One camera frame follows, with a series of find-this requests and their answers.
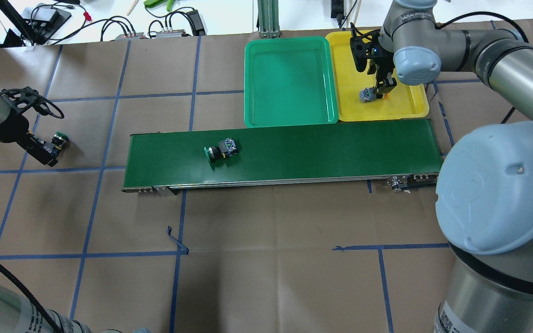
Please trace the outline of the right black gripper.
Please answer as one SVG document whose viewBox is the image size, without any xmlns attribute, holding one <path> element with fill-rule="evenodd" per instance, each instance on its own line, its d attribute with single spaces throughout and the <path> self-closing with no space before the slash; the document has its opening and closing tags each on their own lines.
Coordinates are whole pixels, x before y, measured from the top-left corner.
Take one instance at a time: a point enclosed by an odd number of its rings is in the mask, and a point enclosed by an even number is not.
<svg viewBox="0 0 533 333">
<path fill-rule="evenodd" d="M 388 73 L 394 71 L 393 53 L 381 46 L 380 28 L 362 32 L 351 23 L 350 32 L 350 49 L 356 70 L 359 73 L 376 73 L 375 95 L 377 99 L 382 99 L 385 93 L 391 93 L 397 86 L 397 80 L 393 76 L 388 76 Z"/>
</svg>

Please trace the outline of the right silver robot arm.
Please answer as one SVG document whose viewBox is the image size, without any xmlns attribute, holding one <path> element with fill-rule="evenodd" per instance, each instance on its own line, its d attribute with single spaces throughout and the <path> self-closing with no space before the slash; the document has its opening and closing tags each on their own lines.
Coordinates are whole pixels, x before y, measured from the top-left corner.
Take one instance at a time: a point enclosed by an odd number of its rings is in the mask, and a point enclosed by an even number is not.
<svg viewBox="0 0 533 333">
<path fill-rule="evenodd" d="M 533 330 L 533 45 L 512 29 L 449 30 L 435 0 L 394 0 L 381 28 L 350 23 L 358 72 L 377 83 L 364 103 L 396 86 L 426 84 L 442 72 L 472 72 L 526 122 L 480 127 L 460 139 L 436 182 L 436 217 L 455 254 L 450 283 L 434 318 L 436 333 Z"/>
</svg>

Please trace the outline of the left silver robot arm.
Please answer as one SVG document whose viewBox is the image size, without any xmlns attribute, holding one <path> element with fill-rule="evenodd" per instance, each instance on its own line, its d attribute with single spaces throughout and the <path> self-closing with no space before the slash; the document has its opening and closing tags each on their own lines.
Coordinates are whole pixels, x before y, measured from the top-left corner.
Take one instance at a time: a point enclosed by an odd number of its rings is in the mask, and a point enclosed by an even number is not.
<svg viewBox="0 0 533 333">
<path fill-rule="evenodd" d="M 63 119 L 59 107 L 30 88 L 0 91 L 0 142 L 16 143 L 43 165 L 53 167 L 68 145 L 67 135 L 57 131 L 50 141 L 38 138 L 28 128 L 24 113 L 34 110 L 42 116 Z M 0 274 L 17 289 L 15 293 L 0 286 L 0 333 L 89 333 L 91 329 L 77 320 L 45 308 L 35 295 L 0 263 Z"/>
</svg>

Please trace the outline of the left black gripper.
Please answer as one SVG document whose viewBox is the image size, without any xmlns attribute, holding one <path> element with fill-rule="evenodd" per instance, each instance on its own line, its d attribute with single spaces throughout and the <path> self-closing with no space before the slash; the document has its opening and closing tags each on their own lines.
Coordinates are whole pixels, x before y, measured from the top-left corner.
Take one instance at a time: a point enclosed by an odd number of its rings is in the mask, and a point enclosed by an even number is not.
<svg viewBox="0 0 533 333">
<path fill-rule="evenodd" d="M 43 165 L 54 167 L 59 155 L 51 154 L 50 141 L 44 141 L 28 130 L 29 121 L 24 112 L 30 108 L 40 112 L 44 101 L 37 90 L 30 87 L 3 89 L 0 92 L 5 120 L 0 123 L 0 142 L 17 143 Z"/>
</svg>

